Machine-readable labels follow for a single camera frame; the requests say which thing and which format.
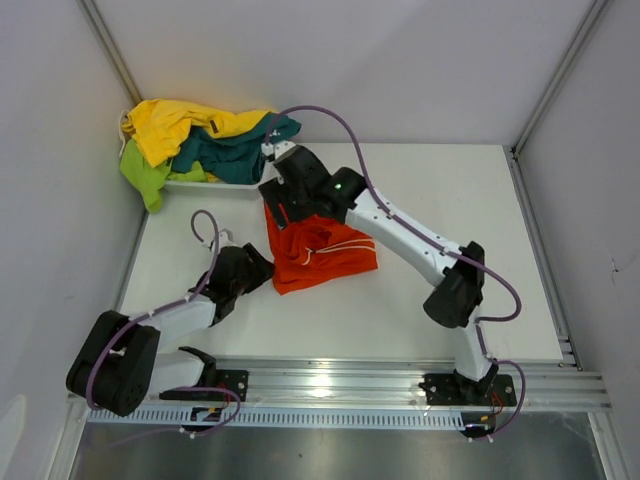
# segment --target wall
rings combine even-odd
[[[73,1],[0,3],[0,415],[26,396],[8,479],[46,473],[66,372],[141,219],[116,168],[127,106]]]
[[[586,368],[640,465],[640,3],[612,2],[522,165]]]
[[[143,96],[315,103],[366,141],[513,144],[590,0],[99,0]],[[307,141],[346,138],[301,114]]]

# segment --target yellow cloth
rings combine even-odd
[[[203,127],[213,138],[235,137],[251,130],[267,113],[252,110],[236,115],[191,102],[145,100],[129,112],[122,130],[134,138],[149,165],[156,167],[178,154],[191,125]]]

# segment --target floor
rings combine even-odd
[[[585,414],[522,415],[493,444],[458,432],[227,427],[189,440],[89,424],[72,479],[604,480]]]

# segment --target white table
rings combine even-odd
[[[358,170],[351,144],[307,145],[330,171]],[[521,316],[485,325],[489,350],[519,361],[561,359],[556,331],[505,156],[500,146],[368,144],[363,151],[374,183],[407,214],[450,240],[475,240],[488,266],[518,290]],[[147,311],[181,297],[208,267],[209,253],[192,236],[191,214],[209,209],[239,244],[253,243],[272,259],[259,197],[198,188],[165,194],[162,211],[149,215],[122,311]],[[202,232],[212,232],[203,218]],[[222,323],[184,337],[213,355],[268,358],[449,360],[451,331],[422,304],[431,287],[408,264],[378,245],[380,268],[280,296],[270,283],[241,297]],[[487,278],[484,312],[507,314],[511,296]]]

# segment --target dark green cloth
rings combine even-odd
[[[201,127],[191,127],[189,136],[173,158],[171,170],[185,173],[198,160],[205,172],[236,185],[253,185],[262,178],[265,158],[260,150],[267,127],[275,116],[268,113],[247,133],[235,137],[212,138]],[[288,140],[300,131],[300,124],[286,115],[273,129],[273,143]]]

